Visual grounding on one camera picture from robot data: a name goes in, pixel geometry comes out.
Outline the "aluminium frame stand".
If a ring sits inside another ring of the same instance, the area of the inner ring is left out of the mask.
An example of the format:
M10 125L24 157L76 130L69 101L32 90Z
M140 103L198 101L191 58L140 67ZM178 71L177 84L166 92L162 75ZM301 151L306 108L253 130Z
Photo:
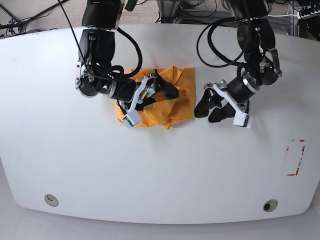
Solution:
M162 24L208 25L231 16L225 0L158 0Z

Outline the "orange T-shirt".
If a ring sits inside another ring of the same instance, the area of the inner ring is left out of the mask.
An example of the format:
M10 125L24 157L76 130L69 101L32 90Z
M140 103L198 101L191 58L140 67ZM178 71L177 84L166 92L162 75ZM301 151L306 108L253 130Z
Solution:
M139 110L142 121L136 127L150 128L162 126L169 129L171 125L181 121L191 120L194 116L194 104L196 98L195 69L158 68L157 72L166 82L177 88L179 97L165 99L162 93L153 97L154 103L148 104Z

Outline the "white power strip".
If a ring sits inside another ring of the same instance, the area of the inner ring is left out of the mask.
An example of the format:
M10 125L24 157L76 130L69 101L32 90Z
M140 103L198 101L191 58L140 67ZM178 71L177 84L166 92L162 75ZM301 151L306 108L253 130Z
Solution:
M312 17L316 17L320 15L320 9L319 8L303 8L299 11L297 18L298 19L309 19Z

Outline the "red tape rectangle marking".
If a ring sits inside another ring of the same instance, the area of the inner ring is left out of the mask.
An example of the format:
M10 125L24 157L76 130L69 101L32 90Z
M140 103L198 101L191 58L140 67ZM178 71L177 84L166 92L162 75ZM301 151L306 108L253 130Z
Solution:
M305 139L290 139L285 150L283 172L288 177L297 176L306 147Z

